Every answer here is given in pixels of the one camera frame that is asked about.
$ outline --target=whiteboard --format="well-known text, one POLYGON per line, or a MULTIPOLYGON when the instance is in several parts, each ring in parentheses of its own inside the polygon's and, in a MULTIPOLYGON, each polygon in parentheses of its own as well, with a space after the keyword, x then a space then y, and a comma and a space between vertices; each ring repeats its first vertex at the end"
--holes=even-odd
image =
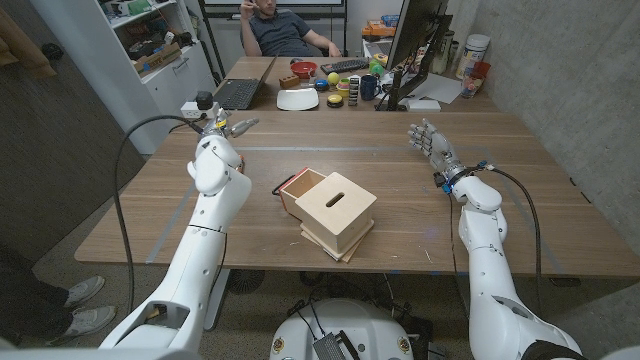
MULTIPOLYGON (((240 5, 242 0, 204 0, 206 5, 240 5)), ((278 5, 342 5, 342 0, 277 0, 278 5)))

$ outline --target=computer monitor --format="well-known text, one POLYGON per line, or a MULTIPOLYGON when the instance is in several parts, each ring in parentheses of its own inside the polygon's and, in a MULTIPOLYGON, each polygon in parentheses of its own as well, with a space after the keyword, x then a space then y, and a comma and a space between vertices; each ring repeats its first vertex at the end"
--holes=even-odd
POLYGON ((448 0, 404 0, 396 35, 391 45, 391 53, 387 59, 387 70, 391 71, 396 65, 413 55, 419 47, 429 43, 429 48, 420 62, 418 74, 400 87, 400 79, 394 78, 392 90, 389 93, 387 110, 397 110, 397 102, 409 95, 422 84, 429 72, 429 65, 433 61, 436 49, 439 49, 444 34, 449 30, 451 15, 445 15, 448 0))
POLYGON ((435 31, 436 15, 444 15, 448 0, 404 0, 396 35, 391 44, 387 70, 409 57, 416 46, 424 46, 435 31))

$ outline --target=robot finger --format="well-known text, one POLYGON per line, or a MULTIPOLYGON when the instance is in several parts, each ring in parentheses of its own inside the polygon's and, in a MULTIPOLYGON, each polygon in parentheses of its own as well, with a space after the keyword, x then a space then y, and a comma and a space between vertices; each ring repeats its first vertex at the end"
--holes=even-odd
POLYGON ((427 119, 422 119, 422 125, 424 125, 425 129, 427 130, 427 133, 433 133, 435 131, 437 131, 438 129, 433 126, 433 124, 431 124, 429 122, 429 120, 427 119))

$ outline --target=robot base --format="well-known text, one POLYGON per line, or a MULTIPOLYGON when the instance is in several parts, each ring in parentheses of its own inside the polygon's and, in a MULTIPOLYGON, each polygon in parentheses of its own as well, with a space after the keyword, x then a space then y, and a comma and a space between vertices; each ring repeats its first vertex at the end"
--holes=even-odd
MULTIPOLYGON (((328 299, 313 303, 320 326, 326 334, 344 331, 362 360, 413 359, 409 338, 391 316, 373 305, 351 299, 328 299)), ((300 310, 318 339, 323 338, 311 306, 300 310)), ((271 360, 318 359, 313 336, 305 322, 293 314, 276 331, 270 349, 271 360)), ((339 344, 345 358, 351 359, 344 344, 339 344)))

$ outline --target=box lid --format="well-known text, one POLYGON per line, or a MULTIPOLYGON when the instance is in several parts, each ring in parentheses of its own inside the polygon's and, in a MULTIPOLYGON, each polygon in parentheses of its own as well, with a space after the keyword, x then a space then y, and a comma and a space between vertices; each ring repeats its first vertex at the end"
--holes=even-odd
POLYGON ((297 199, 296 204, 338 235, 376 199, 375 195, 334 172, 297 199))

